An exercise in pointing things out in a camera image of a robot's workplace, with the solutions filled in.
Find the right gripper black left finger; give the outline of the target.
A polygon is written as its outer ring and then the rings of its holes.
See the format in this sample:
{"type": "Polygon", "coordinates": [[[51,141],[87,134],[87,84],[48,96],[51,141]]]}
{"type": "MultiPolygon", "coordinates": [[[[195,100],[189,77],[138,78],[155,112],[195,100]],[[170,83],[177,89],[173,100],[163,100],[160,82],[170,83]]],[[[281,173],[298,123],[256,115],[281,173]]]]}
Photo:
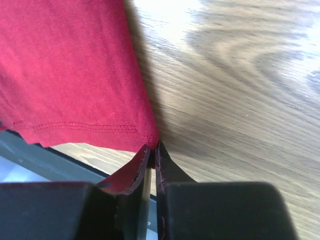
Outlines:
{"type": "Polygon", "coordinates": [[[143,146],[99,183],[2,183],[3,240],[144,240],[147,237],[151,150],[143,146]]]}

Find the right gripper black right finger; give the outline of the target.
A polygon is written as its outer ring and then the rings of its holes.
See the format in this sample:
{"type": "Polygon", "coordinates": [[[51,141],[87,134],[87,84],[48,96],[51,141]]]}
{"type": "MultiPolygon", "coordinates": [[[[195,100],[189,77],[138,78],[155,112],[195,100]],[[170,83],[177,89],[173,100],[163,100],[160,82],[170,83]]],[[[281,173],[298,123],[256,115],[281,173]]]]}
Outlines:
{"type": "Polygon", "coordinates": [[[160,142],[154,156],[160,240],[296,240],[285,201],[267,182],[197,182],[160,142]]]}

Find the red t-shirt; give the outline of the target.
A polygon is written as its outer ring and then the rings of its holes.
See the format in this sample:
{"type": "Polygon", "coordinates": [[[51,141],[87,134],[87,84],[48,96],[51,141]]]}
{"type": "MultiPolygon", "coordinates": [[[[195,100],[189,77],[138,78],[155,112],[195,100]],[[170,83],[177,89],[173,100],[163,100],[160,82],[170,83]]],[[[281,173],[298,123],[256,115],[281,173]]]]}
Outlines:
{"type": "Polygon", "coordinates": [[[157,146],[121,0],[1,1],[0,128],[43,147],[157,146]]]}

